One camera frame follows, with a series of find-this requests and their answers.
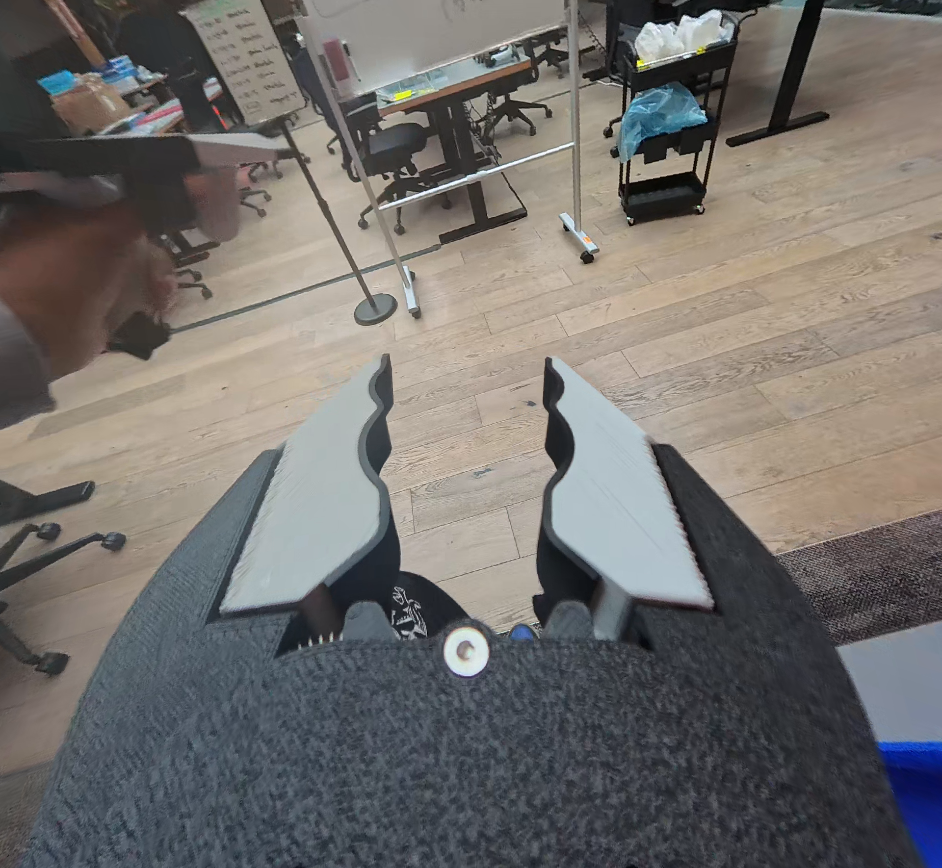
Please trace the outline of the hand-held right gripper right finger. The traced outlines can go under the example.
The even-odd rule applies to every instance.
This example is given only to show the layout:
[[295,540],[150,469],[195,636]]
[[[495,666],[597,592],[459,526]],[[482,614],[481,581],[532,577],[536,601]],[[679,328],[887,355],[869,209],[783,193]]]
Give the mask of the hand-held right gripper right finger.
[[714,597],[645,431],[559,357],[544,374],[543,626],[580,603],[593,634],[625,637],[638,605],[701,612]]

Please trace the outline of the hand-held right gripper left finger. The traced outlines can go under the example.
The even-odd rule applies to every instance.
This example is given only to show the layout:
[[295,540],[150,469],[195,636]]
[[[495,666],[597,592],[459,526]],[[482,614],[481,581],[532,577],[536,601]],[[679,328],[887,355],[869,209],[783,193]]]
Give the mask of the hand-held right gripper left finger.
[[389,355],[372,359],[286,440],[240,543],[221,615],[300,610],[326,587],[339,612],[359,602],[388,611],[394,516],[383,481],[392,451]]

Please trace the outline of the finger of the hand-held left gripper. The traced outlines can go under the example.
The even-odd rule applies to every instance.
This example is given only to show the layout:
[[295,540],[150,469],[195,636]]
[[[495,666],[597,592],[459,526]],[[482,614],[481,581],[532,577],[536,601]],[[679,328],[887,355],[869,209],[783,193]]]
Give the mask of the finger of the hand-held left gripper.
[[257,132],[193,133],[186,139],[201,168],[239,168],[293,157],[283,138]]

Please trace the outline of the person's left forearm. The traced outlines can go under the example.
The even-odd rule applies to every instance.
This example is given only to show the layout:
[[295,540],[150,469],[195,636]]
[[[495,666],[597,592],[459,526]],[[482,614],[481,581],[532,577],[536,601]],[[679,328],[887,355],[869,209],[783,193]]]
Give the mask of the person's left forearm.
[[48,363],[41,348],[1,303],[1,429],[54,409]]

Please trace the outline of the black-legged office desk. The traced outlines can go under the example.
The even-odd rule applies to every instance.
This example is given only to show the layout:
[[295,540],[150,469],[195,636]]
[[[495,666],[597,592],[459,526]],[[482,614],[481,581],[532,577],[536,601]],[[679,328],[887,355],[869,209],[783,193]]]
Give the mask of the black-legged office desk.
[[439,138],[444,162],[428,169],[426,175],[441,184],[499,166],[494,146],[499,122],[522,121],[529,134],[535,135],[536,125],[524,109],[542,110],[548,120],[552,118],[547,104],[512,97],[538,78],[539,71],[525,52],[493,67],[466,58],[421,75],[413,83],[393,85],[390,100],[378,91],[377,109],[380,119],[411,113],[428,118],[428,130]]

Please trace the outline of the cardboard box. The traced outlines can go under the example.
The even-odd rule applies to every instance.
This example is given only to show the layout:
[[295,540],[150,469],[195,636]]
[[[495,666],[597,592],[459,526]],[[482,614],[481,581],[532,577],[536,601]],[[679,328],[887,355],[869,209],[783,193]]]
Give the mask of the cardboard box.
[[50,101],[72,136],[102,132],[134,115],[123,95],[97,74],[77,75],[72,88]]

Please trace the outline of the small whiteboard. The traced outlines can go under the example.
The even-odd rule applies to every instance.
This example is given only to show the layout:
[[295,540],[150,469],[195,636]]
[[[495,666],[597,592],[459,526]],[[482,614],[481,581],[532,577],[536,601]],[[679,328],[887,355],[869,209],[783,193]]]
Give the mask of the small whiteboard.
[[317,187],[288,118],[305,106],[304,91],[274,32],[261,0],[205,0],[183,12],[213,60],[219,81],[234,98],[246,126],[259,134],[277,129],[288,145],[321,214],[363,292],[354,309],[359,326],[371,327],[392,317],[397,302],[373,294],[355,262],[329,204]]

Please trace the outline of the black office chairs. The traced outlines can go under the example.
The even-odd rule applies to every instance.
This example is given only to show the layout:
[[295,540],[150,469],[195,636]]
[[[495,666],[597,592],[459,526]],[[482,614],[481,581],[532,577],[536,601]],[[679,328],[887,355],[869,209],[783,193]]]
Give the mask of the black office chairs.
[[[298,18],[300,31],[307,48],[308,63],[311,65],[311,70],[314,73],[314,77],[318,82],[318,88],[316,89],[313,98],[316,105],[321,108],[325,114],[328,121],[333,122],[336,130],[340,136],[338,126],[336,124],[335,116],[331,111],[330,106],[328,105],[327,98],[325,96],[324,88],[322,87],[316,73],[314,70],[314,63],[312,61],[313,52],[309,48],[305,37],[304,37],[304,25],[305,25],[305,9],[303,4],[300,1],[300,16]],[[534,58],[531,56],[531,40],[533,38],[540,38],[545,35],[550,35],[555,37],[557,34],[567,38],[567,34],[564,30],[548,31],[544,32],[538,36],[527,38],[522,42],[514,42],[509,45],[504,45],[500,48],[495,48],[490,51],[478,54],[473,58],[476,58],[479,62],[483,63],[486,67],[501,66],[506,63],[511,62],[512,58],[522,52],[525,52],[533,60],[533,65],[536,67]],[[408,78],[404,81],[398,82],[394,85],[399,85],[402,83],[413,83],[414,80],[421,75],[419,74],[415,77]],[[569,76],[569,127],[570,127],[570,76]],[[390,100],[392,95],[392,87],[383,88],[385,98]],[[352,117],[347,121],[351,123],[351,131],[354,136],[357,146],[360,148],[366,148],[366,167],[367,172],[371,176],[371,184],[373,186],[374,192],[378,197],[378,200],[381,203],[389,202],[394,199],[403,199],[407,197],[412,197],[414,194],[419,191],[433,187],[436,184],[426,175],[428,169],[435,169],[441,166],[444,162],[443,150],[439,142],[439,138],[431,134],[428,130],[429,120],[424,114],[420,113],[411,113],[411,114],[395,114],[394,116],[388,116],[384,119],[380,119],[378,109],[377,109],[377,97],[374,93],[365,94],[362,96],[355,96],[349,98],[348,100],[340,101],[342,108],[346,114],[352,114]],[[571,129],[568,135],[564,136],[562,141],[559,143],[565,142],[571,133]],[[353,179],[357,179],[357,174],[352,167],[350,161],[347,165],[347,171],[351,173]],[[567,156],[571,166],[571,156],[568,153],[559,153],[561,155]],[[507,171],[504,174],[496,174],[491,177],[503,176],[507,174]],[[480,190],[483,193],[481,183],[479,186]],[[460,191],[465,191],[468,196],[467,189],[457,189],[449,193],[440,194],[450,196]],[[571,209],[571,204],[573,201],[573,195],[571,203],[569,203],[566,209],[562,209],[562,212],[568,212]],[[403,233],[403,227],[401,225],[401,216],[399,215],[401,210],[406,206],[398,206],[393,211],[387,211],[386,218],[389,222],[391,233],[396,233],[398,235]],[[507,212],[502,215],[491,216],[488,214],[487,206],[485,214],[475,214],[475,211],[472,207],[473,219],[472,222],[465,227],[457,230],[452,230],[446,233],[443,233],[440,237],[440,240],[443,244],[452,243],[461,239],[464,239],[475,234],[503,227],[513,222],[524,219],[527,216],[526,208],[522,202],[519,202],[517,207],[510,212]],[[374,215],[370,205],[367,209],[364,210],[359,219],[359,227],[365,229],[367,227],[367,217],[369,215]],[[579,256],[580,256],[580,246],[578,242],[571,237],[568,231],[564,229],[560,223],[563,231],[574,241],[576,244]]]

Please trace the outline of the black chair base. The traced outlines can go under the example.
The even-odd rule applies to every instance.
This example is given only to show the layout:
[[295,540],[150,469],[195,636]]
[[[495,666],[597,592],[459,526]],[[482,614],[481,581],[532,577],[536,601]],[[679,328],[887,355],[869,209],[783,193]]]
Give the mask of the black chair base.
[[[21,561],[12,567],[8,566],[10,560],[30,536],[47,544],[59,539],[62,532],[61,525],[54,521],[39,523],[40,516],[88,502],[95,490],[96,485],[93,481],[83,481],[42,493],[33,493],[6,481],[1,482],[1,525],[5,527],[15,521],[20,523],[17,531],[1,545],[2,591],[16,586],[89,545],[98,544],[112,553],[118,553],[123,549],[126,543],[124,534],[98,532],[81,536],[61,546],[47,547],[37,556]],[[62,652],[37,653],[31,650],[6,622],[1,623],[1,646],[20,664],[31,667],[34,671],[48,677],[63,673],[69,662],[69,655]]]

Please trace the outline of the black rolling cart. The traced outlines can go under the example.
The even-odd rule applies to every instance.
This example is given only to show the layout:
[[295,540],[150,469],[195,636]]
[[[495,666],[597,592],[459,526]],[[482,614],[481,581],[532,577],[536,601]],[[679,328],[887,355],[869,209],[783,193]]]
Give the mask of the black rolling cart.
[[[728,42],[648,66],[637,66],[633,49],[642,27],[623,26],[620,31],[617,69],[622,83],[622,115],[642,91],[678,82],[689,88],[709,116],[706,124],[646,139],[626,164],[618,160],[619,199],[629,226],[705,211],[739,33],[738,18],[722,12],[733,31]],[[618,134],[616,146],[610,151],[617,159]]]

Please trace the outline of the blue plastic bag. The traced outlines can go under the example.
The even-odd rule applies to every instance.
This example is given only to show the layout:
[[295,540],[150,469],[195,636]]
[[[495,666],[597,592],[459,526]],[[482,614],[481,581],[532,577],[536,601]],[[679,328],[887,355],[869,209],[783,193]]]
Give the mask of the blue plastic bag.
[[618,157],[626,164],[646,139],[673,134],[708,123],[689,88],[672,82],[646,89],[633,98],[624,111],[618,134]]

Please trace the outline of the blue plastic bin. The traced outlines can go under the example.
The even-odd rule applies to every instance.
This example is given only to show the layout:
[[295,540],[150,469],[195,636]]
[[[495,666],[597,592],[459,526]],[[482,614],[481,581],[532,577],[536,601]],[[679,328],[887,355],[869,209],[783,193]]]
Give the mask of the blue plastic bin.
[[927,867],[941,866],[941,743],[881,742],[902,820]]

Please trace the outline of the white plastic bags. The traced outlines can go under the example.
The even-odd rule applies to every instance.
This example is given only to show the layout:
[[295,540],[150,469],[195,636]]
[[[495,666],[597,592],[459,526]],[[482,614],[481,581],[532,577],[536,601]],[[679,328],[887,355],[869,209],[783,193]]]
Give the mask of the white plastic bags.
[[711,9],[698,17],[684,15],[678,24],[648,22],[633,43],[636,64],[648,66],[701,52],[728,42],[732,35],[732,26],[719,9]]

